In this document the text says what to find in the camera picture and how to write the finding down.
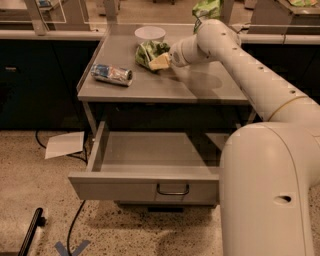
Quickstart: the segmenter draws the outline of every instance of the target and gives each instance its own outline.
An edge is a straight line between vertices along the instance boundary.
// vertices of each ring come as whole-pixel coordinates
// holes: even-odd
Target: open drawer
[[[80,199],[216,205],[220,150],[180,132],[111,132],[102,121],[85,172],[69,180]]]

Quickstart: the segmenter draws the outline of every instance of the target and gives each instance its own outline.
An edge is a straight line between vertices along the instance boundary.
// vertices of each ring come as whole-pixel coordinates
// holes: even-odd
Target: white robotic arm
[[[237,130],[221,158],[225,256],[314,256],[308,192],[320,183],[320,107],[207,20],[171,47],[176,66],[220,61],[265,122]]]

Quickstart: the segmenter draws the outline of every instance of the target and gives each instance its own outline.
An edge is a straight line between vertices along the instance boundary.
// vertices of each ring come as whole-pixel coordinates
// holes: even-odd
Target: white bowl
[[[137,43],[141,44],[148,40],[162,42],[166,35],[166,31],[159,27],[144,26],[138,28],[134,34],[137,38]]]

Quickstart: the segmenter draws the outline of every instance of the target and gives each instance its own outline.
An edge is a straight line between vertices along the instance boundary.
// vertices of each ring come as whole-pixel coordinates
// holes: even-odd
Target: gray tabletop
[[[169,45],[193,34],[193,25],[157,25]],[[133,71],[129,87],[96,81],[88,72],[78,98],[86,102],[249,104],[220,62],[172,67],[152,73],[135,62],[135,24],[111,25],[93,63]]]

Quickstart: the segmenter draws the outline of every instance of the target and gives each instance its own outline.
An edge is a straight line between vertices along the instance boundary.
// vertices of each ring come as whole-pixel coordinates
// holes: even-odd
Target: silver can
[[[132,71],[130,69],[114,67],[104,64],[93,64],[91,75],[99,81],[130,86],[132,83]]]

